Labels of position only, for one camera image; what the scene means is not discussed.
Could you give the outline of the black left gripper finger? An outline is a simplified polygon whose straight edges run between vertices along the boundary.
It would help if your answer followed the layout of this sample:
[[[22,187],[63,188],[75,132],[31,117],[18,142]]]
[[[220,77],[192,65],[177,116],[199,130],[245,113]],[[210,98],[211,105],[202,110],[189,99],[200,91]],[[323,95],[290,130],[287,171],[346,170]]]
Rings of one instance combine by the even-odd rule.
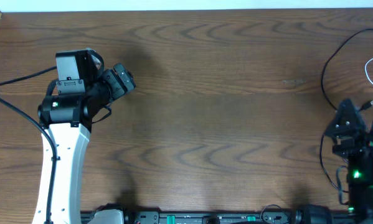
[[[126,94],[126,88],[121,82],[118,75],[113,70],[105,70],[103,73],[103,79],[110,87],[111,99],[118,99]]]
[[[115,77],[124,89],[125,93],[128,93],[136,88],[132,73],[128,71],[121,63],[114,65],[113,71],[115,72]]]

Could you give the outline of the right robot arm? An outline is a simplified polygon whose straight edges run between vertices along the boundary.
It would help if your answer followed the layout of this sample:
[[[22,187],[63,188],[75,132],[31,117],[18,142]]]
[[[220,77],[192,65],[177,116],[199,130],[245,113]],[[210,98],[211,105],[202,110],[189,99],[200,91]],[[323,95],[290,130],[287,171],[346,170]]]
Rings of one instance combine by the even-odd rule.
[[[332,153],[347,161],[336,171],[338,201],[347,213],[305,205],[293,212],[292,223],[373,223],[373,122],[367,127],[359,109],[346,98],[338,106],[324,136],[333,141]]]

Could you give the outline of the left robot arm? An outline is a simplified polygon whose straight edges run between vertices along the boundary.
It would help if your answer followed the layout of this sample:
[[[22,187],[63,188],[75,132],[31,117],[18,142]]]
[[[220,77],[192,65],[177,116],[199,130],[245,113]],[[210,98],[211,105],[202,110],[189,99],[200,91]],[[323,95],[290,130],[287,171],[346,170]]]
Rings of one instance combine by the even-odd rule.
[[[33,223],[81,223],[85,151],[94,117],[136,87],[121,64],[106,69],[92,49],[57,52],[58,77],[38,107],[43,162]]]

